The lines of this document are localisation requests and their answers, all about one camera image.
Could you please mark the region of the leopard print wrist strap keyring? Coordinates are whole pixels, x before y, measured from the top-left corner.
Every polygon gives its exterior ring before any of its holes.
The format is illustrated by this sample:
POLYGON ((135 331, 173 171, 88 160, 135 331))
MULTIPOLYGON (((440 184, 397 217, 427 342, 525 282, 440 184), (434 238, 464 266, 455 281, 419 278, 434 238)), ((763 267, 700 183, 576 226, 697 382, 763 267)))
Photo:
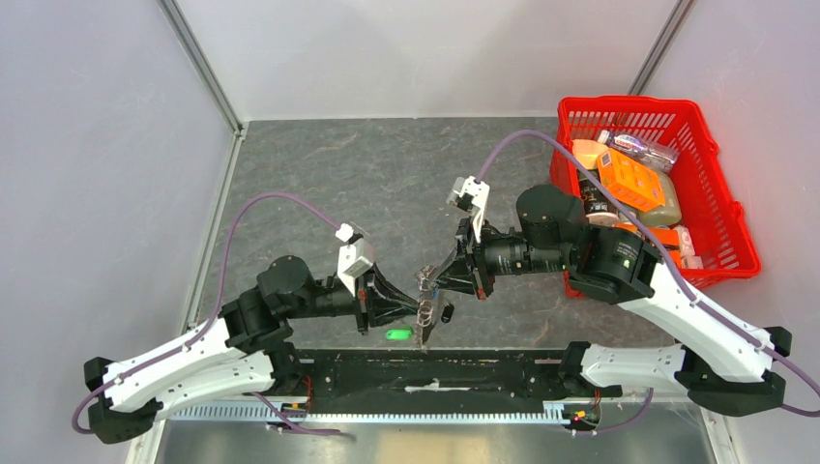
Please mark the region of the leopard print wrist strap keyring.
POLYGON ((430 336, 437 324, 437 316, 441 309, 441 299, 437 293, 435 278, 437 267, 427 265, 416 273, 419 287, 418 309, 416 313, 416 344, 422 350, 427 350, 430 336))

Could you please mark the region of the green capped key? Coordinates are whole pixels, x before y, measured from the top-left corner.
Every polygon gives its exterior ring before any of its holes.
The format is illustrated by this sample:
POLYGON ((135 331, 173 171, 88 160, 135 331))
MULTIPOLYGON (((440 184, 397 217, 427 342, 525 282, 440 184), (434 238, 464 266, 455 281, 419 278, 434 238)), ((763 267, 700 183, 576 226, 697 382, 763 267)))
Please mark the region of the green capped key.
POLYGON ((385 332, 385 338, 390 341, 404 341, 412 339, 414 331, 411 328, 390 329, 385 332))

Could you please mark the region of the black capped key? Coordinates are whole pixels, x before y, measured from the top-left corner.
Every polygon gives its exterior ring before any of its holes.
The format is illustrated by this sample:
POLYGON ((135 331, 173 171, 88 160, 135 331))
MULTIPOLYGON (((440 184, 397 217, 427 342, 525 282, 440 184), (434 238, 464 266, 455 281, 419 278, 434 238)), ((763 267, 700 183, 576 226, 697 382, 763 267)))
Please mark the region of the black capped key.
POLYGON ((454 315, 454 305, 453 304, 445 304, 442 313, 440 316, 440 320, 443 324, 448 324, 451 322, 454 315))

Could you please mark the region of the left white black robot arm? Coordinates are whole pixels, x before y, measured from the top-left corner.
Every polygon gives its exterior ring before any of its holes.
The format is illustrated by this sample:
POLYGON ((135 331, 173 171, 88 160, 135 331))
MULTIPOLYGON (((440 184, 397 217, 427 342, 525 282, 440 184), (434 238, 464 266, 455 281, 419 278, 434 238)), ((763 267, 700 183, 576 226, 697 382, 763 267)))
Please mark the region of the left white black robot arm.
POLYGON ((353 278, 316 279, 304 260, 282 256, 258 275, 255 286, 224 304, 214 322, 127 361, 86 362, 91 397, 82 430, 118 444, 198 402, 237 394, 300 394, 308 374, 288 340, 291 320, 351 316, 364 334, 417 310, 417 300, 375 265, 353 278))

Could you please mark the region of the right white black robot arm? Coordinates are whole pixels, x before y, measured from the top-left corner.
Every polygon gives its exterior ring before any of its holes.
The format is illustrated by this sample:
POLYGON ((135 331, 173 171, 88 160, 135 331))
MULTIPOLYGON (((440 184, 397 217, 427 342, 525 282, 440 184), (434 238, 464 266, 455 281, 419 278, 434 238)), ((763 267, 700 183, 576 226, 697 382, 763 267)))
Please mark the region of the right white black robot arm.
POLYGON ((691 301, 696 289, 679 284, 675 265, 648 241, 618 227, 590 224, 581 201, 552 185, 522 192, 517 228, 501 232, 483 214, 488 186, 458 179, 448 203, 466 213, 454 251, 433 275, 437 289, 487 299, 499 276, 564 273, 582 296, 616 305, 672 334, 672 345, 616 349, 570 344, 558 369, 571 395, 591 388, 635 386, 682 392, 695 404, 729 417, 781 407, 785 380, 772 370, 787 356, 783 328, 726 326, 723 310, 705 313, 691 301))

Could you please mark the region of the dark green bottle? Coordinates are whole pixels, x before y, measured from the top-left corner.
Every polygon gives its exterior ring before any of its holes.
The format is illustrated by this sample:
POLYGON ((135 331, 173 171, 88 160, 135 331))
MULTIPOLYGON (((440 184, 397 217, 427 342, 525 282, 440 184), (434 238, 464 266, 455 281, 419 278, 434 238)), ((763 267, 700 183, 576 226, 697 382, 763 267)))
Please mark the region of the dark green bottle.
POLYGON ((620 221, 618 210, 591 180, 577 171, 580 198, 591 224, 612 226, 620 221))

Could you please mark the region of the yellow sponge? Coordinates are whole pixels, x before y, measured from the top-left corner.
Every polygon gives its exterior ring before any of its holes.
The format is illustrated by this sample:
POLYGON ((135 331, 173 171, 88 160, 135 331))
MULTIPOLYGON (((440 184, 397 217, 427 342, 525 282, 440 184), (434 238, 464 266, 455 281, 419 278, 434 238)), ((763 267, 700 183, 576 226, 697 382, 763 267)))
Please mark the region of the yellow sponge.
POLYGON ((591 139, 573 139, 571 153, 576 160, 587 170, 598 168, 598 159, 607 154, 609 147, 591 139))

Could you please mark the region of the orange carton box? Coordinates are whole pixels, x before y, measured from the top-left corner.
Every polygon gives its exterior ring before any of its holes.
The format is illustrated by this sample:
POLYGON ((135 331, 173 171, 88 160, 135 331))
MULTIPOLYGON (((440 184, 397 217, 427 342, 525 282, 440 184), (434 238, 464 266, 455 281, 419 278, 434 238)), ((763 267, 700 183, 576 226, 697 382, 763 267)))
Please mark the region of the orange carton box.
POLYGON ((608 148, 597 159, 600 181, 620 202, 641 212, 665 204, 659 174, 640 162, 608 148))

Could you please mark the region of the orange razor package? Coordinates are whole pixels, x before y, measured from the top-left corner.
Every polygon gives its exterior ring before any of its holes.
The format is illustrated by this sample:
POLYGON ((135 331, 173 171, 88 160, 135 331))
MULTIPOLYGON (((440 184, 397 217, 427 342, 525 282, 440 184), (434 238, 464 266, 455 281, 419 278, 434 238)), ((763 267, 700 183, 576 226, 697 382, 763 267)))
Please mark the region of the orange razor package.
MULTIPOLYGON (((641 232, 634 224, 628 222, 620 222, 616 224, 617 228, 627 230, 642 240, 649 242, 646 234, 641 232)), ((677 267, 682 265, 681 242, 678 233, 669 228, 663 227, 649 227, 649 231, 661 242, 664 248, 669 252, 673 263, 677 267)))

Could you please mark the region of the beige soap pouch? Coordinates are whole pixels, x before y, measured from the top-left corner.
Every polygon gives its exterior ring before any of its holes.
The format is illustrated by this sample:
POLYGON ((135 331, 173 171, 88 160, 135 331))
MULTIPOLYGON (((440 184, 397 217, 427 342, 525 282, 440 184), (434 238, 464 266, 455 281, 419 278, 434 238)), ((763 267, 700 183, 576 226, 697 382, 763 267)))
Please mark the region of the beige soap pouch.
POLYGON ((683 218, 680 202, 671 179, 663 172, 658 172, 658 176, 665 203, 650 211, 638 212, 636 217, 648 227, 673 227, 683 218))

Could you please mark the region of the pink white packet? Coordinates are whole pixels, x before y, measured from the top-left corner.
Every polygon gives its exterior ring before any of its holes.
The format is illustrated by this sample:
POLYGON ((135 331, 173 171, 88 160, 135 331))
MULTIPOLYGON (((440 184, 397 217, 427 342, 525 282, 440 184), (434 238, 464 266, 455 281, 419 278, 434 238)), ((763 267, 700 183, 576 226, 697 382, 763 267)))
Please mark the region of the pink white packet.
POLYGON ((678 258, 678 266, 681 269, 702 269, 703 261, 702 258, 696 254, 689 230, 683 225, 676 226, 674 230, 677 232, 679 238, 678 254, 680 257, 678 258))

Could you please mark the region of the clear plastic bottle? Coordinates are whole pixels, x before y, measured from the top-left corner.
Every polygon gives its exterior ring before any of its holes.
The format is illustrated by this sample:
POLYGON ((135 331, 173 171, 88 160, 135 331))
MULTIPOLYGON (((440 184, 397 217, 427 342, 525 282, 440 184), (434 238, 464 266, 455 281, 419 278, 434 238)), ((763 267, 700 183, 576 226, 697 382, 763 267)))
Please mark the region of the clear plastic bottle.
POLYGON ((672 170, 680 155, 677 149, 624 131, 601 130, 596 141, 664 174, 672 170))

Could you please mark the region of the red plastic basket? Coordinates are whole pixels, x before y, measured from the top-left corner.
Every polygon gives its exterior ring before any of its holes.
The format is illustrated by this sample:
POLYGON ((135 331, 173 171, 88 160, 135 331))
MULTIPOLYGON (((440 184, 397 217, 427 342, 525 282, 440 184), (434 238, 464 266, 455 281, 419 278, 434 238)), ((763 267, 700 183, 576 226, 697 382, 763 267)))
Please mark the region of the red plastic basket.
POLYGON ((683 225, 703 266, 684 269, 699 290, 748 279, 762 269, 743 206, 723 175, 719 146, 699 106, 688 100, 641 96, 566 97, 557 109, 557 139, 592 139, 602 130, 625 131, 678 151, 670 177, 682 203, 683 225))

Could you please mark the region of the black mounting base plate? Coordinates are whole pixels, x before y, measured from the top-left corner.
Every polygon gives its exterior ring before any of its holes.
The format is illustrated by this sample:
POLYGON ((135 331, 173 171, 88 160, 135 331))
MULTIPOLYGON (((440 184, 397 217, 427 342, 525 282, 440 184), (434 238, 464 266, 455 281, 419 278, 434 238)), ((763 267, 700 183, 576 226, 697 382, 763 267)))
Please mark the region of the black mounting base plate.
POLYGON ((309 398, 316 414, 536 413, 545 401, 619 397, 551 349, 299 349, 268 395, 309 398))

